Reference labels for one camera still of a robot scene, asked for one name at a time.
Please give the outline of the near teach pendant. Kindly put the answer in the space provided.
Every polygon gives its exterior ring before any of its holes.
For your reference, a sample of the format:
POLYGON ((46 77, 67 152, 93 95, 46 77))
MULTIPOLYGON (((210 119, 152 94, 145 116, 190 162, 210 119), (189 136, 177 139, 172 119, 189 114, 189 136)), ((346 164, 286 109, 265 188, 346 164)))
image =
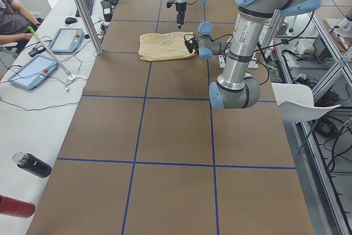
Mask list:
POLYGON ((22 89, 33 90, 41 85, 57 66, 55 59, 38 54, 8 78, 8 81, 22 89))

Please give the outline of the red black bottle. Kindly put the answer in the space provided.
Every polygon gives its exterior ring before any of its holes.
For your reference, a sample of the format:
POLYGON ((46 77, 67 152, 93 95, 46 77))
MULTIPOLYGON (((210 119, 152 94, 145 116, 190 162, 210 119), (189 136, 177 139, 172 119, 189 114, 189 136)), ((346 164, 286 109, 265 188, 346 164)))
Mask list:
POLYGON ((28 218, 35 212, 35 205, 22 200, 17 200, 1 195, 1 214, 28 218))

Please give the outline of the aluminium frame post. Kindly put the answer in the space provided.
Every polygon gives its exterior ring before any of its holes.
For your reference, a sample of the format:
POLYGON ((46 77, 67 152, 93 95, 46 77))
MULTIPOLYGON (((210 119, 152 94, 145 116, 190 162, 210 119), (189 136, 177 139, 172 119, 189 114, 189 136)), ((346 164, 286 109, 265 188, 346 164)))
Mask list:
POLYGON ((81 19, 83 20, 85 29, 90 37, 90 40, 95 48, 97 55, 100 55, 103 52, 102 44, 98 38, 98 34, 95 30, 94 24, 91 19, 91 15, 89 14, 88 8, 84 0, 74 0, 77 9, 81 15, 81 19))

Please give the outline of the far teach pendant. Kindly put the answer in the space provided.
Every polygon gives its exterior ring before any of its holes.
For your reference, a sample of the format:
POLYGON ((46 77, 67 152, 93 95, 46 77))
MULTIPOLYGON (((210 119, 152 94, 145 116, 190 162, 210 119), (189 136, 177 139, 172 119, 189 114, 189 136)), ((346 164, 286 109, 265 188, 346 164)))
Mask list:
POLYGON ((55 54, 70 54, 78 49, 83 39, 82 28, 60 28, 57 30, 49 48, 55 54))

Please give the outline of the black computer mouse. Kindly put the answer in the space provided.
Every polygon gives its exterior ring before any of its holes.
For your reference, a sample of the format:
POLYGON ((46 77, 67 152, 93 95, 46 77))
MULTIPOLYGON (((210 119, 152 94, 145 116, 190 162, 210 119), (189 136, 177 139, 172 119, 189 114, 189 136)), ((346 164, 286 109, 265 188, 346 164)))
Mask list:
POLYGON ((64 22, 65 24, 70 25, 76 23, 77 21, 77 18, 67 17, 64 22))

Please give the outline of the black flask bottle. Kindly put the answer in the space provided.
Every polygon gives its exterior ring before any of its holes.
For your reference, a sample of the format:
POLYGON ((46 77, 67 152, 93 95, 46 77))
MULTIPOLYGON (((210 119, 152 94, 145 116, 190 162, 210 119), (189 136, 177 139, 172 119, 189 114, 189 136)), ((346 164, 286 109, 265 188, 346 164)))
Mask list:
POLYGON ((50 165, 33 154, 17 152, 13 155, 12 160, 19 168, 40 178, 46 178, 52 172, 52 167, 50 165))

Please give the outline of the teach pendant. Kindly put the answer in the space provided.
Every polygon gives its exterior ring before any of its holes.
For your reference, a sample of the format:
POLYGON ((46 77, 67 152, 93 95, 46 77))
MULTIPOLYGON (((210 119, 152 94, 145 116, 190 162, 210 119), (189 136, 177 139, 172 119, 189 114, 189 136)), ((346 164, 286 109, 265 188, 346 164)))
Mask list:
POLYGON ((49 48, 55 54, 70 54, 78 49, 83 39, 82 28, 60 28, 57 30, 49 48))
POLYGON ((33 90, 41 85, 57 66, 55 59, 38 54, 8 78, 8 81, 22 89, 33 90))

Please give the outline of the cream long-sleeve graphic shirt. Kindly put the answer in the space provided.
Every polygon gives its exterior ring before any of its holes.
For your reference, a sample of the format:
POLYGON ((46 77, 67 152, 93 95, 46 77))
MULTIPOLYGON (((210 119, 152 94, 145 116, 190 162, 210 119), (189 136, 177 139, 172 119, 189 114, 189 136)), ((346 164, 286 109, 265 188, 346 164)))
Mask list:
POLYGON ((184 35, 193 32, 148 33, 140 36, 138 55, 148 62, 170 61, 195 56, 184 44, 184 35))

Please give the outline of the seated person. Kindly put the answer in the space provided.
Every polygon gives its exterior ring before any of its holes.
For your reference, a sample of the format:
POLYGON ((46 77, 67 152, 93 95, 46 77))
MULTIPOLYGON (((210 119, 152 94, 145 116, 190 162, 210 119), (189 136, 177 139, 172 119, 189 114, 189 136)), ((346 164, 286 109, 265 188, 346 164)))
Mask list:
POLYGON ((17 42, 20 53, 33 36, 28 26, 37 30, 42 22, 16 0, 1 0, 1 45, 17 42))

